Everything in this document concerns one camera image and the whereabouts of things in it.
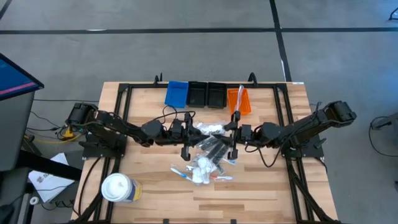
gray floor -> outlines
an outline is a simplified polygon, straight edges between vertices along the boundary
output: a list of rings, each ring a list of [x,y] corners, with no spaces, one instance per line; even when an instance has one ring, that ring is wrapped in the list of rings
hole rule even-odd
[[[386,21],[397,1],[276,0],[288,27],[397,27]],[[268,1],[13,0],[0,29],[133,29],[273,27]],[[398,112],[398,32],[283,34],[293,81],[305,82],[312,103],[347,101],[358,115],[350,127],[322,136],[340,220],[396,223],[398,158],[376,154],[369,122]],[[274,33],[0,35],[0,51],[44,82],[36,98],[98,100],[105,81],[283,81]],[[35,102],[33,111],[62,124],[73,103]],[[29,126],[49,128],[31,116]],[[392,129],[373,132],[376,147],[398,154]],[[76,144],[39,144],[46,156]],[[32,223],[66,222],[71,210],[36,207]]]

wooden table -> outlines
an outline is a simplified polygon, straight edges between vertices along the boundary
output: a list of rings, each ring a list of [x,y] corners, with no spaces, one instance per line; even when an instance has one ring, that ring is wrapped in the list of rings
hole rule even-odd
[[[99,109],[113,111],[118,82],[104,83]],[[294,120],[311,113],[307,93],[303,84],[287,83],[290,104]],[[252,127],[265,121],[278,123],[274,94],[271,89],[248,89],[252,113],[242,116],[240,124]],[[142,125],[146,121],[160,116],[164,105],[165,88],[135,88],[132,91],[128,121]],[[288,123],[282,93],[280,100],[284,112],[285,124]],[[194,122],[229,121],[228,107],[223,110],[195,108]],[[166,125],[172,117],[167,118]],[[239,146],[236,165],[224,164],[226,174],[233,181],[212,182],[209,185],[195,186],[170,171],[170,165],[184,168],[188,163],[180,157],[182,146],[152,146],[144,148],[128,139],[126,155],[121,160],[120,173],[138,180],[143,185],[143,194],[136,203],[115,203],[112,223],[161,223],[169,218],[171,223],[229,223],[237,219],[238,223],[294,223],[292,196],[284,158],[279,156],[275,165],[266,168],[258,152],[246,153]],[[262,150],[265,160],[271,163],[277,149]],[[82,201],[84,210],[98,192],[103,160],[93,169],[88,178]],[[95,159],[85,161],[75,209],[78,207],[81,186],[88,169]],[[314,158],[303,159],[308,188],[319,206],[330,217],[337,219],[325,168]],[[300,195],[303,218],[305,206]],[[107,201],[104,200],[101,219],[106,213]]]

